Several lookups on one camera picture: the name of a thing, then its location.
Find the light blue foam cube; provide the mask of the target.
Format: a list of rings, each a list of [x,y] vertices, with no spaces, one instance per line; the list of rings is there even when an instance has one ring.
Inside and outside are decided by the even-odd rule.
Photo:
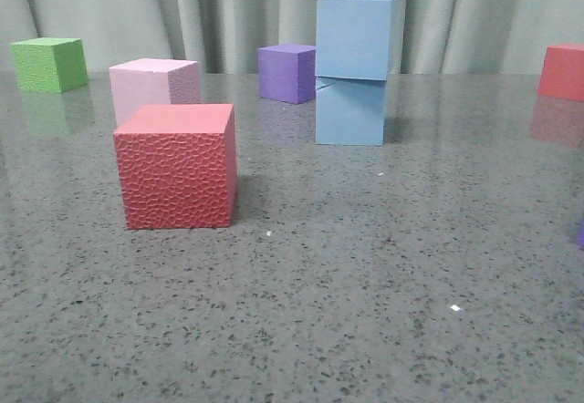
[[[318,0],[316,75],[385,80],[400,0]]]
[[[385,80],[317,77],[316,86],[317,144],[383,144]]]

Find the purple foam cube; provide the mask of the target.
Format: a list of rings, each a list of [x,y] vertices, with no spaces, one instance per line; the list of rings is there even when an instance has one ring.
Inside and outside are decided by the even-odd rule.
[[[259,95],[292,104],[316,97],[316,48],[279,44],[257,49]]]

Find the red textured foam cube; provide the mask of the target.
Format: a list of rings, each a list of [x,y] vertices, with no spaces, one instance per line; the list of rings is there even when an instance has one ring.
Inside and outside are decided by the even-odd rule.
[[[147,105],[113,139],[128,228],[230,225],[237,185],[233,105]]]

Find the pink foam cube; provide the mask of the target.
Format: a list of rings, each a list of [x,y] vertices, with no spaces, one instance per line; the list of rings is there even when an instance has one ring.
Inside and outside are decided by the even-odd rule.
[[[197,61],[135,59],[110,67],[109,80],[118,126],[145,105],[202,102]]]

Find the grey-green curtain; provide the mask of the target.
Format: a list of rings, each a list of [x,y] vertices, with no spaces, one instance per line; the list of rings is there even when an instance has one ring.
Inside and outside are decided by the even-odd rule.
[[[311,45],[317,0],[1,0],[1,66],[11,43],[78,37],[88,67],[139,57],[256,71],[256,51]],[[393,68],[405,74],[535,74],[546,48],[583,39],[583,0],[401,0]]]

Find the green foam cube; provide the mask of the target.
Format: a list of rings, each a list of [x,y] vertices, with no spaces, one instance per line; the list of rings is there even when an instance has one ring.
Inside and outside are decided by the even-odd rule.
[[[80,38],[33,38],[13,42],[10,49],[21,90],[63,93],[89,82]]]

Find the purple cube at right edge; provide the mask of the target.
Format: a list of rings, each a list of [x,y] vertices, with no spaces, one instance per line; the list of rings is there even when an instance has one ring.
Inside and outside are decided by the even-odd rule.
[[[576,236],[576,244],[580,249],[584,248],[584,219],[581,220]]]

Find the red foam cube far right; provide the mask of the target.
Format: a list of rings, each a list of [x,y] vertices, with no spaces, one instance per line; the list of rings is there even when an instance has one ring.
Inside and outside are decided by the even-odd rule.
[[[582,44],[557,44],[547,48],[538,95],[583,101]]]

